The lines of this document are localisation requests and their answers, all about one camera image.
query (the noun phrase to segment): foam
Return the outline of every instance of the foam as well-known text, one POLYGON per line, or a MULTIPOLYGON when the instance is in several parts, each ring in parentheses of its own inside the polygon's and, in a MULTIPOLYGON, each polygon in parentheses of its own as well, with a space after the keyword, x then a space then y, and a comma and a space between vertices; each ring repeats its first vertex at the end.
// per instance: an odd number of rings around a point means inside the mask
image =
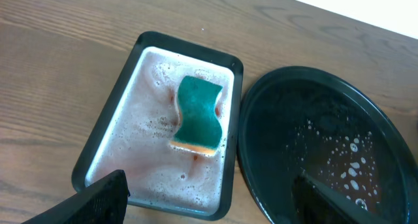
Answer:
POLYGON ((146 48, 118 103, 86 176, 86 185, 123 169, 129 201, 183 212, 213 214, 219 207, 233 73, 156 47, 146 48), (170 145, 178 130, 178 86, 189 75, 223 86, 216 105, 219 148, 205 156, 170 145))

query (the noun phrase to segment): black baking tray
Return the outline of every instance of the black baking tray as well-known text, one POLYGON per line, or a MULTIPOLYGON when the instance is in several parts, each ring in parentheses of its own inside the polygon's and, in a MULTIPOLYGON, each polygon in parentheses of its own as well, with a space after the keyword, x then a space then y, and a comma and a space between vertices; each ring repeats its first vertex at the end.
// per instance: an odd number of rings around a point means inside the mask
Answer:
MULTIPOLYGON (((370 132, 375 142, 373 147, 364 147, 368 151, 361 145, 358 150, 360 156, 368 155, 364 157, 369 165, 372 155, 375 172, 379 171, 373 176, 373 186, 378 184, 381 191, 379 204, 374 203, 375 213, 391 223, 417 223, 417 165, 408 145, 377 105, 341 78, 310 67, 283 67, 259 79, 242 101, 238 161, 249 191, 265 216, 272 223, 299 223, 291 186, 302 170, 322 178, 322 172, 333 172, 338 165, 338 169, 346 169, 345 162, 356 161, 355 153, 351 153, 353 158, 349 153, 347 161, 339 159, 343 156, 334 154, 336 145, 324 142, 328 139, 322 136, 345 142, 344 136, 352 140, 362 132, 370 132), (324 163, 329 157, 333 166, 324 163)), ((369 169, 360 164, 361 170, 369 169)), ((337 178, 340 185, 344 184, 340 174, 335 175, 327 177, 329 182, 324 178, 323 183, 330 185, 331 179, 337 178)), ((334 188, 346 191, 336 185, 334 188)), ((366 199, 377 197, 372 189, 367 190, 372 195, 366 195, 366 199)), ((359 193, 363 189, 353 192, 362 195, 359 193)))
POLYGON ((121 95, 135 69, 142 51, 145 48, 151 46, 226 67, 230 69, 234 74, 231 116, 229 121, 227 149, 225 154, 225 165, 223 168, 223 182, 221 185, 221 200, 219 208, 214 214, 210 216, 203 216, 199 214, 183 213, 174 210, 153 207, 153 209, 156 210, 162 210, 165 212, 171 212, 184 216, 191 216, 199 219, 220 219, 226 215, 231 206, 236 143, 238 138, 238 118, 241 100, 242 78, 244 72, 243 64, 238 58, 232 55, 205 48, 203 46, 199 46, 197 44, 193 44, 154 31, 147 31, 141 34, 135 42, 135 45, 133 46, 133 49, 125 63, 125 66, 123 67, 119 78, 116 81, 116 84, 110 93, 110 96, 104 105, 102 112, 86 142, 86 145, 84 146, 80 157, 75 164, 71 177, 72 186, 77 192, 86 188, 86 174, 93 161, 93 158, 95 157, 96 151, 99 147, 99 144, 101 143, 110 120, 112 119, 113 113, 119 103, 121 95))

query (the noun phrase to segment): black round tray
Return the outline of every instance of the black round tray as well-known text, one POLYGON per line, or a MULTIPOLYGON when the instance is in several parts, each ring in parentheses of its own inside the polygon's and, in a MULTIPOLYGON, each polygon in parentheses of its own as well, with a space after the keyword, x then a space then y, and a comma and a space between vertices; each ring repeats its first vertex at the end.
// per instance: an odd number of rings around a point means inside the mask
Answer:
POLYGON ((308 67, 266 74, 243 100, 238 132, 244 179, 271 222, 298 223, 291 184, 305 170, 392 223, 418 223, 418 170, 408 146, 388 117, 341 78, 308 67), (353 177, 348 168, 356 162, 353 177))

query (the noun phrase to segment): green sponge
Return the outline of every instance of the green sponge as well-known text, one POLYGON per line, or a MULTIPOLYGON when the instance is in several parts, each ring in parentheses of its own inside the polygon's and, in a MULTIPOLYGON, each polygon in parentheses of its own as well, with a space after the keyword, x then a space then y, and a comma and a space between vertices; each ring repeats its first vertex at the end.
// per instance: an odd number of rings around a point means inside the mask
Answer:
POLYGON ((177 104, 181 126, 171 143, 180 148, 212 155, 222 137, 215 113, 216 99, 222 86, 186 76, 180 83, 177 104))

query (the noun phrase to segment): wood grain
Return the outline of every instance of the wood grain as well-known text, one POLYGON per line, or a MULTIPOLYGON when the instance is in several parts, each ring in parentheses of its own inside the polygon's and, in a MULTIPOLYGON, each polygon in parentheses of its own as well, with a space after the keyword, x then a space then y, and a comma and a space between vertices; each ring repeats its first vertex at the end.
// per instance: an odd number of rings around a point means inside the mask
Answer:
MULTIPOLYGON (((418 159, 418 40, 293 0, 0 0, 0 223, 74 194, 71 171, 139 34, 159 31, 244 63, 244 89, 305 65, 390 117, 418 159)), ((205 223, 129 206, 126 223, 205 223)), ((238 166, 218 223, 267 223, 238 166)))

